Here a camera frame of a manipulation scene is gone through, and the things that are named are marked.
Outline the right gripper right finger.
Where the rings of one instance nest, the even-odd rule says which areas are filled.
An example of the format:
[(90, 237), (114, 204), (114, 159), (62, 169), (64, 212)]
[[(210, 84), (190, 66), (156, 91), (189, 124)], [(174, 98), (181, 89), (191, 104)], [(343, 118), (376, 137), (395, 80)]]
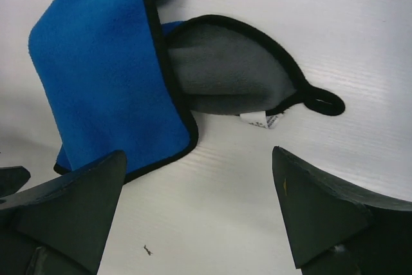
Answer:
[(385, 196), (275, 147), (274, 185), (303, 274), (411, 274), (411, 202)]

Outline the blue microfiber towel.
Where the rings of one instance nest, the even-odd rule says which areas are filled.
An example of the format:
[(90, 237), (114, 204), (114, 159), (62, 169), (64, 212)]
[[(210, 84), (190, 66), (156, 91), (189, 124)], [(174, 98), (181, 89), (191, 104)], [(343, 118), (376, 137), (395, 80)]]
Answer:
[(267, 34), (224, 15), (161, 23), (159, 1), (53, 0), (31, 30), (29, 54), (62, 140), (56, 172), (122, 150), (130, 182), (196, 147), (195, 111), (273, 119), (303, 104), (344, 113), (343, 100), (312, 86)]

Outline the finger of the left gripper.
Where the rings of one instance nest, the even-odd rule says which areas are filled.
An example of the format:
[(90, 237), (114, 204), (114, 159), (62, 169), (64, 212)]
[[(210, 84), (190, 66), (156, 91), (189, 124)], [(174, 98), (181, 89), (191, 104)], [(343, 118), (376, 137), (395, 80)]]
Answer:
[(0, 169), (0, 196), (9, 196), (29, 181), (31, 174), (23, 166), (2, 167)]

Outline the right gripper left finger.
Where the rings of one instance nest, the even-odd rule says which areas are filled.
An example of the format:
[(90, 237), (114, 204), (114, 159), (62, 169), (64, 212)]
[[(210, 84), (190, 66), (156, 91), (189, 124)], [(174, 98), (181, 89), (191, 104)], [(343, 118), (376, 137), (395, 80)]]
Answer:
[(126, 166), (114, 151), (1, 197), (1, 274), (96, 274)]

